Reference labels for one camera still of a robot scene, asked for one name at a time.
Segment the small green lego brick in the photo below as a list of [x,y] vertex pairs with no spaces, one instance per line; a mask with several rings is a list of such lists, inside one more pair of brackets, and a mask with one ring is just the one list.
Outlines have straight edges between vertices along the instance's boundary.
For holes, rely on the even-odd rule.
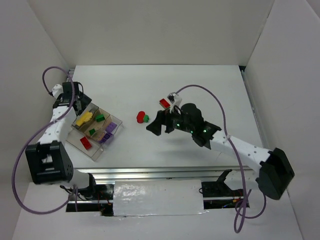
[[147,114],[145,114],[144,117],[143,117],[143,122],[144,123],[148,123],[149,120],[150,120],[150,117]]

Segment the yellow rounded lego brick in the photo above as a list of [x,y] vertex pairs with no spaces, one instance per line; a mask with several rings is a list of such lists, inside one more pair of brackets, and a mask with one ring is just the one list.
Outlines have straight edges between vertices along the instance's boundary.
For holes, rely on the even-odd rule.
[[79,118],[76,122],[75,125],[81,127],[83,124],[87,123],[88,121],[84,121],[81,118]]

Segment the red rounded lego brick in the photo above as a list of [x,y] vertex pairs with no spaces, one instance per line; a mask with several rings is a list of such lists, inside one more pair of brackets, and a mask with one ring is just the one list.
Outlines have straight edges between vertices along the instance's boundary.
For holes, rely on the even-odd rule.
[[137,116],[136,116],[136,121],[139,124],[142,124],[144,122],[144,117],[145,117],[146,113],[144,111],[139,111]]

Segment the green long lego brick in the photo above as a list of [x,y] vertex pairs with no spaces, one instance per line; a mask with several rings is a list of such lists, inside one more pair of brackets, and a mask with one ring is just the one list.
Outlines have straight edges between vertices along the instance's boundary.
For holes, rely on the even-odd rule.
[[99,115],[97,115],[97,116],[95,117],[95,121],[96,121],[97,123],[102,122],[102,121],[104,121],[104,120],[105,120],[105,116],[104,116],[103,114],[99,114]]

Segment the small green lego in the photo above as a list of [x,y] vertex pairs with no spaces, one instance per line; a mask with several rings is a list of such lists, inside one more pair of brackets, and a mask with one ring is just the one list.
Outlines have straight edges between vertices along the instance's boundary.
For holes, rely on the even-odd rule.
[[96,130],[94,128],[92,128],[89,130],[89,135],[92,136],[95,132],[96,132]]

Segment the purple rounded lego brick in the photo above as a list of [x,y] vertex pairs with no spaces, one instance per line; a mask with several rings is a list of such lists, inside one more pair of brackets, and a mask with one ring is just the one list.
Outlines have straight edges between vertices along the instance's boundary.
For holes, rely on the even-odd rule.
[[118,125],[115,122],[110,122],[105,128],[105,131],[108,133],[112,133],[117,128],[117,126]]

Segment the yellow long lego brick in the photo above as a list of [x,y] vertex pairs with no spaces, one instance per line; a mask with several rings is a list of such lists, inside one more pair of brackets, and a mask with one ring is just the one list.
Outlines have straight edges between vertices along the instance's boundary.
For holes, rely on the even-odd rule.
[[86,112],[83,114],[83,116],[81,117],[82,120],[84,120],[85,122],[89,121],[91,118],[93,117],[93,113],[92,112]]

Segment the small purple square lego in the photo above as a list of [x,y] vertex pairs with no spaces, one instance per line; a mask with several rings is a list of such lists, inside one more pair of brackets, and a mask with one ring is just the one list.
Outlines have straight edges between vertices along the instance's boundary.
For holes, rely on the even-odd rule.
[[106,141],[108,141],[110,138],[112,138],[114,135],[110,132],[107,132],[104,136],[104,138],[106,139]]

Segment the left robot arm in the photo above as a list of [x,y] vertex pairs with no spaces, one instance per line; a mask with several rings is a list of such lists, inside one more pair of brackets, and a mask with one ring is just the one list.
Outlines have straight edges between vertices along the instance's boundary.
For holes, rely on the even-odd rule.
[[29,144],[25,149],[25,156],[32,181],[37,184],[61,184],[76,186],[78,193],[84,199],[92,199],[96,193],[96,181],[91,173],[80,172],[73,167],[73,163],[65,149],[65,143],[72,124],[91,103],[74,82],[74,103],[72,107],[72,85],[70,82],[57,84],[52,89],[55,102],[52,106],[51,122],[36,144]]

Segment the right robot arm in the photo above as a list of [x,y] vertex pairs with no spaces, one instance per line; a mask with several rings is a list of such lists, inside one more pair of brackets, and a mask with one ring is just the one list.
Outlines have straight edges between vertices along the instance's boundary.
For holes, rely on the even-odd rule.
[[194,103],[186,103],[173,110],[159,110],[155,120],[146,129],[160,136],[162,127],[165,127],[167,134],[174,130],[191,134],[199,147],[240,158],[243,165],[257,173],[257,187],[270,199],[279,200],[295,176],[282,149],[258,147],[227,135],[219,126],[204,120],[201,110]]

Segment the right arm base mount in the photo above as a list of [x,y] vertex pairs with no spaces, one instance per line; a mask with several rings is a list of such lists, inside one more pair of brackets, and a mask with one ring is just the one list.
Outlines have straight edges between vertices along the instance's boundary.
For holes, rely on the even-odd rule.
[[243,190],[241,188],[231,190],[225,183],[231,169],[225,170],[216,181],[203,181],[198,190],[203,197],[205,210],[230,209],[240,206],[243,201]]

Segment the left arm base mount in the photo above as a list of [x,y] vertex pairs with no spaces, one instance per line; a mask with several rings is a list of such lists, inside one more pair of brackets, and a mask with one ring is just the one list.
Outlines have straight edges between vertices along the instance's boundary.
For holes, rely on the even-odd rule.
[[66,205],[67,213],[98,213],[100,216],[114,216],[114,184],[98,184],[94,193],[85,196],[79,190]]

